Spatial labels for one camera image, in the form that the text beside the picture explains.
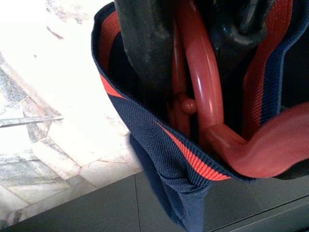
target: navy blue fabric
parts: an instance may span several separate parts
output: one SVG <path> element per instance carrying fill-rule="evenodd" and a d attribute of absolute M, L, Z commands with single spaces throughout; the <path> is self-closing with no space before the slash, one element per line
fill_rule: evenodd
<path fill-rule="evenodd" d="M 132 84 L 136 81 L 136 73 L 128 62 L 120 35 L 115 38 L 112 45 L 109 72 L 106 73 L 102 69 L 98 61 L 101 25 L 114 10 L 114 4 L 111 3 L 95 16 L 92 32 L 94 61 L 109 84 L 125 98 L 109 95 L 115 109 L 132 133 L 131 143 L 166 213 L 188 232 L 201 232 L 204 220 L 204 197 L 213 181 L 200 176 L 194 170 L 159 124 L 217 172 L 244 182 L 254 179 L 241 176 L 225 163 L 216 161 L 194 142 L 156 117 L 155 112 L 150 112 L 141 104 L 136 85 Z"/>
<path fill-rule="evenodd" d="M 204 198 L 211 185 L 195 194 L 178 193 L 167 185 L 157 172 L 154 163 L 139 142 L 131 135 L 130 143 L 137 154 L 151 187 L 166 214 L 178 225 L 188 231 L 202 231 Z"/>
<path fill-rule="evenodd" d="M 309 25 L 309 0 L 295 0 L 290 26 L 266 64 L 261 125 L 276 116 L 281 109 L 284 58 L 287 51 L 299 40 Z"/>

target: marble floor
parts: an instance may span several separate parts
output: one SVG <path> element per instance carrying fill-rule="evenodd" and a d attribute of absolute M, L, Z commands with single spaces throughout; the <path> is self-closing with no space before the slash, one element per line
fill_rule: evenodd
<path fill-rule="evenodd" d="M 0 128 L 0 229 L 142 170 L 90 53 L 108 2 L 0 2 L 0 120 L 64 118 Z"/>

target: stone tile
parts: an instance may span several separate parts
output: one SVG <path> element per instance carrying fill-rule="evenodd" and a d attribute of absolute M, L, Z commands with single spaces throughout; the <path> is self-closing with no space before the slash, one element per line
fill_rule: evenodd
<path fill-rule="evenodd" d="M 4 212 L 2 209 L 0 209 L 0 230 L 1 230 L 1 221 L 6 221 L 8 217 L 7 212 Z"/>
<path fill-rule="evenodd" d="M 27 97 L 20 102 L 23 113 L 26 117 L 45 116 L 46 113 L 33 101 Z M 28 124 L 27 129 L 32 143 L 47 137 L 51 122 Z"/>
<path fill-rule="evenodd" d="M 61 122 L 52 123 L 48 135 L 82 167 L 102 157 L 102 154 L 97 151 L 91 139 L 65 119 Z"/>
<path fill-rule="evenodd" d="M 4 228 L 7 228 L 9 224 L 5 220 L 0 219 L 0 231 L 3 230 Z"/>
<path fill-rule="evenodd" d="M 22 90 L 22 88 L 18 84 L 16 84 L 15 81 L 9 78 L 1 69 L 0 90 L 2 91 L 6 101 L 8 102 L 19 102 L 27 96 L 27 94 Z"/>
<path fill-rule="evenodd" d="M 122 156 L 123 149 L 115 152 L 104 152 L 102 154 L 100 161 L 103 162 L 117 162 L 117 163 L 126 163 L 126 160 Z"/>
<path fill-rule="evenodd" d="M 47 0 L 46 10 L 50 14 L 55 14 L 64 22 L 75 21 L 78 24 L 82 24 L 89 19 L 89 15 L 86 14 L 84 7 L 80 4 L 63 4 L 60 1 Z"/>
<path fill-rule="evenodd" d="M 2 92 L 0 91 L 0 115 L 3 113 L 4 111 L 4 105 L 6 104 L 6 100 L 4 95 L 2 94 Z"/>
<path fill-rule="evenodd" d="M 96 161 L 82 168 L 81 176 L 97 187 L 103 187 L 136 172 L 127 163 Z"/>
<path fill-rule="evenodd" d="M 13 64 L 8 64 L 0 54 L 0 69 L 2 69 L 7 76 L 11 77 L 18 85 L 30 96 L 41 109 L 46 112 L 47 115 L 58 116 L 60 115 L 55 109 L 53 109 L 50 104 L 48 104 L 42 96 L 38 93 L 37 89 L 33 87 L 33 80 L 27 80 L 27 77 L 22 75 L 20 72 L 16 71 L 16 66 Z"/>
<path fill-rule="evenodd" d="M 57 178 L 58 175 L 39 160 L 31 160 L 0 165 L 0 184 L 6 186 L 41 184 L 43 180 Z"/>
<path fill-rule="evenodd" d="M 2 109 L 0 119 L 20 118 L 23 116 L 18 103 L 7 102 Z M 30 149 L 30 139 L 26 126 L 1 128 L 0 141 L 0 154 L 15 154 Z"/>
<path fill-rule="evenodd" d="M 69 189 L 70 186 L 61 179 L 46 181 L 36 185 L 22 185 L 7 187 L 11 192 L 22 197 L 28 203 L 34 204 L 45 198 Z"/>
<path fill-rule="evenodd" d="M 27 117 L 46 116 L 46 113 L 33 101 L 31 97 L 23 99 L 19 104 L 24 115 Z"/>
<path fill-rule="evenodd" d="M 27 218 L 33 217 L 37 214 L 40 214 L 46 210 L 50 210 L 58 205 L 64 204 L 68 201 L 71 201 L 75 198 L 84 196 L 87 193 L 90 193 L 97 188 L 90 184 L 88 181 L 83 179 L 81 183 L 78 185 L 64 190 L 61 193 L 55 194 L 51 197 L 48 197 L 40 202 L 32 204 L 22 210 L 22 216 L 20 221 L 25 220 Z M 10 225 L 12 225 L 12 218 L 8 219 Z"/>
<path fill-rule="evenodd" d="M 39 160 L 32 150 L 25 150 L 15 154 L 0 154 L 0 165 L 7 163 L 24 162 L 31 160 Z"/>
<path fill-rule="evenodd" d="M 25 217 L 24 210 L 20 209 L 20 210 L 11 212 L 9 215 L 7 215 L 6 222 L 9 226 L 11 226 L 25 219 L 27 218 Z"/>
<path fill-rule="evenodd" d="M 28 203 L 36 203 L 70 187 L 40 160 L 0 165 L 0 185 Z"/>
<path fill-rule="evenodd" d="M 134 170 L 135 173 L 142 172 L 143 167 L 141 166 L 141 163 L 132 147 L 122 149 L 117 153 L 121 154 L 125 163 L 127 163 Z"/>
<path fill-rule="evenodd" d="M 106 139 L 111 151 L 118 151 L 131 147 L 129 142 L 130 132 L 128 130 L 117 131 L 114 127 L 111 127 L 111 130 L 114 131 L 114 133 L 107 133 L 108 137 Z"/>
<path fill-rule="evenodd" d="M 27 206 L 24 200 L 0 186 L 0 209 L 3 212 L 12 212 Z"/>
<path fill-rule="evenodd" d="M 42 162 L 54 170 L 62 179 L 79 173 L 78 166 L 55 142 L 47 137 L 32 146 L 33 152 Z"/>
<path fill-rule="evenodd" d="M 75 186 L 79 185 L 80 183 L 88 182 L 88 181 L 86 181 L 85 178 L 83 178 L 80 175 L 73 176 L 70 179 L 67 179 L 66 181 L 69 185 L 71 185 L 71 187 L 75 187 Z"/>

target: bag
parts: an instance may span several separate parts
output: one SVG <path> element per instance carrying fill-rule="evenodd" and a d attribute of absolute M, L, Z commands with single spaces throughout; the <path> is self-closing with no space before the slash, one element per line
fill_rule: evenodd
<path fill-rule="evenodd" d="M 242 122 L 248 137 L 280 111 L 284 55 L 308 27 L 309 1 L 277 1 L 270 15 L 268 36 L 253 54 L 244 78 Z M 163 208 L 188 232 L 201 232 L 204 197 L 212 183 L 230 178 L 252 182 L 255 178 L 240 175 L 204 152 L 142 104 L 114 3 L 95 15 L 91 43 L 104 88 L 131 131 L 131 144 Z"/>

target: red plastic handle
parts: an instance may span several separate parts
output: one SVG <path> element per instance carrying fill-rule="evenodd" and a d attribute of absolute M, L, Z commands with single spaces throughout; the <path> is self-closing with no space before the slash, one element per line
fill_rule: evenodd
<path fill-rule="evenodd" d="M 309 159 L 309 103 L 283 112 L 247 142 L 224 124 L 217 63 L 193 0 L 179 1 L 177 23 L 194 89 L 200 145 L 216 151 L 233 169 L 249 177 L 276 176 Z"/>

